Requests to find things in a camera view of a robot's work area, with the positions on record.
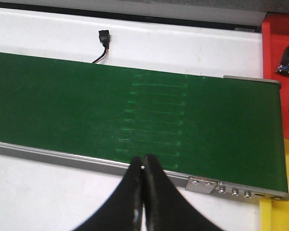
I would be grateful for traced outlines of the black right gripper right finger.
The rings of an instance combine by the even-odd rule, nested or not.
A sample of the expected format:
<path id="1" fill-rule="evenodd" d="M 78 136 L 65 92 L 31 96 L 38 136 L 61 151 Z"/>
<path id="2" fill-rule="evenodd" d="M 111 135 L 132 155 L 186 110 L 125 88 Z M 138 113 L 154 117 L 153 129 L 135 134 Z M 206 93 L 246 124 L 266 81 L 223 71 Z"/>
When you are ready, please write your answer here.
<path id="1" fill-rule="evenodd" d="M 144 207 L 148 231 L 220 231 L 177 190 L 158 158 L 144 158 Z"/>

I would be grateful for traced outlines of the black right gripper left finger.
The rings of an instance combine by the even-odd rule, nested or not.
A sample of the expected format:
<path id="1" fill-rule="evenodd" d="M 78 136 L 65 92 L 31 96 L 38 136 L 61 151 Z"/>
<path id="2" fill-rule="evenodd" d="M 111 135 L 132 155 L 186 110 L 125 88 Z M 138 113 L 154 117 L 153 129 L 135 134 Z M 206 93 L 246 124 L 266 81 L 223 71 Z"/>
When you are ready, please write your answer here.
<path id="1" fill-rule="evenodd" d="M 143 215 L 142 161 L 131 160 L 121 182 L 104 204 L 76 231 L 140 231 Z"/>

